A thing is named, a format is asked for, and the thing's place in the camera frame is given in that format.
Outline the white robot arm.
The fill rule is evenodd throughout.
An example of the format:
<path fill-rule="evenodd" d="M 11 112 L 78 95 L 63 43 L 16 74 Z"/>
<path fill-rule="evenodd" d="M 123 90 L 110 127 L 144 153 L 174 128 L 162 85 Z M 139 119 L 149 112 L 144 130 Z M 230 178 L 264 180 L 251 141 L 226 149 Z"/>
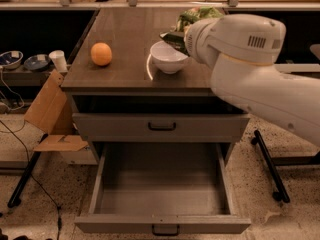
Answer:
<path fill-rule="evenodd" d="M 279 21 L 233 14 L 197 21 L 185 44 L 216 96 L 319 146 L 320 80 L 276 69 L 285 34 Z"/>

